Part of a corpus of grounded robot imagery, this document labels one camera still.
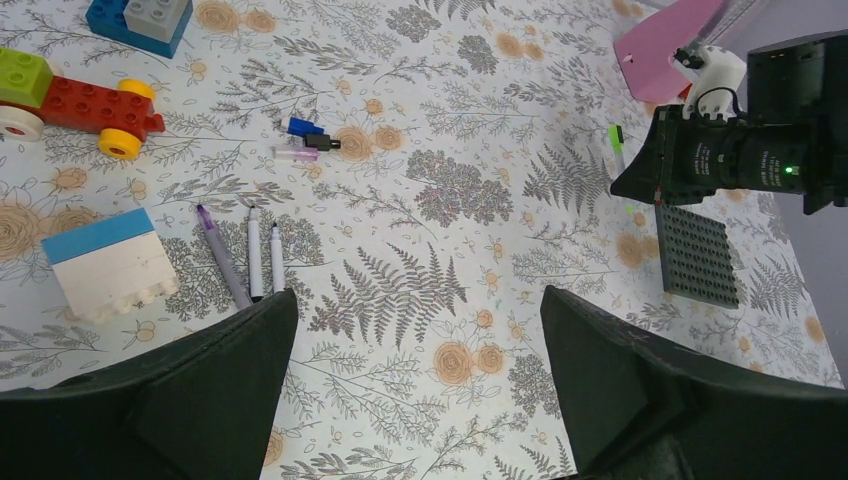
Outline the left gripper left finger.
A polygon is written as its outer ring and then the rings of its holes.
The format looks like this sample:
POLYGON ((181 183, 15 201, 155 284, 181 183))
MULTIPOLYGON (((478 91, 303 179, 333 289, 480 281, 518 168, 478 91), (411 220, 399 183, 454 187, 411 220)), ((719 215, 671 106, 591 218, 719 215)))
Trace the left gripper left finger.
POLYGON ((292 290, 142 355, 1 396, 5 479, 256 479, 299 325, 292 290))

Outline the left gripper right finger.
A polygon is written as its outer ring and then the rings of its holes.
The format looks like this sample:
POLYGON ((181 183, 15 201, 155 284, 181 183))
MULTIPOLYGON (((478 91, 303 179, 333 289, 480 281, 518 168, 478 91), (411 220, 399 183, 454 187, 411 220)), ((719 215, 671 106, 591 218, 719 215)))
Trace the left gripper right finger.
POLYGON ((847 394, 717 360, 556 287, 540 308, 582 479, 843 479, 847 394))

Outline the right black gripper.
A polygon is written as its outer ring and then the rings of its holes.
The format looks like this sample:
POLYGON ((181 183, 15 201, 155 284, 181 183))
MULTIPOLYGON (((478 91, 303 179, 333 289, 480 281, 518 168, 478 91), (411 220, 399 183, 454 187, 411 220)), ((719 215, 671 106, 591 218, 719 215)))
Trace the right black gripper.
POLYGON ((808 125, 759 124, 739 118, 683 118, 659 108, 652 146, 644 145, 610 193, 654 205, 691 205, 718 190, 810 194, 814 134, 808 125))

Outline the white green highlighter pen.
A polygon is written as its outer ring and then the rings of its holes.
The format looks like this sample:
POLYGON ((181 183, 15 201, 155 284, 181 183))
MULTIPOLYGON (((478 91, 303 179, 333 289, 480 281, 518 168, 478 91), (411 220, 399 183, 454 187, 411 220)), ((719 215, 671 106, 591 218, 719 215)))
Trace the white green highlighter pen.
POLYGON ((616 171, 618 174, 621 174, 626 169, 623 151, 625 137, 622 127, 619 125, 611 125, 608 128, 608 136, 614 154, 616 171))

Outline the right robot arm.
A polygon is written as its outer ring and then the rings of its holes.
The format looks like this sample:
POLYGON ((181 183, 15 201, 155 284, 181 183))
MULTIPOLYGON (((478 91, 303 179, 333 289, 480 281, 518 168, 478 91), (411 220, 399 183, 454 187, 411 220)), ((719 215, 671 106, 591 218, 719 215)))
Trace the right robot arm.
POLYGON ((797 194, 812 215, 847 205, 847 33, 761 47, 740 59, 716 46, 679 49, 692 86, 655 109, 645 142, 611 194, 693 205, 719 190, 797 194))

